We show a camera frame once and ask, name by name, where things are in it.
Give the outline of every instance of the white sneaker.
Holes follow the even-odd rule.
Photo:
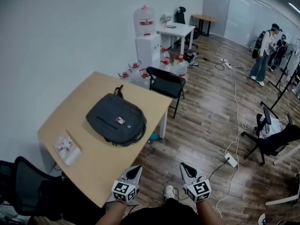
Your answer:
[[[263,213],[258,219],[258,225],[266,225],[266,215]]]
[[[175,194],[173,192],[174,187],[171,185],[168,185],[165,187],[165,199],[167,200],[168,198],[175,198]]]
[[[259,82],[257,81],[259,85],[261,85],[262,87],[264,86],[264,82]]]

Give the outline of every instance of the black backpack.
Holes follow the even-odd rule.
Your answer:
[[[127,147],[144,136],[147,120],[141,109],[123,98],[122,87],[100,99],[86,119],[107,142]]]
[[[261,34],[258,36],[258,38],[257,38],[257,40],[255,42],[255,46],[254,46],[253,52],[252,52],[252,58],[256,58],[257,57],[258,51],[262,47],[263,36],[265,35],[265,33],[266,33],[266,31],[262,31]]]

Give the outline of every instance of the small plant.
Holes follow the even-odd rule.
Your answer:
[[[172,16],[167,16],[166,14],[163,14],[160,17],[160,22],[161,23],[167,23],[168,21],[170,21],[172,19]]]

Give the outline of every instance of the office chair armrest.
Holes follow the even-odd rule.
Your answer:
[[[267,107],[264,107],[263,112],[264,112],[265,119],[267,120],[267,123],[269,125],[271,125],[272,122],[271,122],[271,117],[270,117],[270,111],[268,110]]]
[[[292,117],[291,117],[289,114],[287,115],[287,118],[288,118],[288,120],[289,120],[288,125],[293,125]]]

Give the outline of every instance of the glove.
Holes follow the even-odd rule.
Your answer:
[[[132,166],[126,169],[113,183],[112,195],[107,202],[118,200],[127,203],[132,200],[138,193],[142,170],[141,166]]]
[[[195,202],[209,198],[211,194],[210,182],[201,173],[200,168],[189,163],[180,163],[180,172],[184,180],[184,192]]]

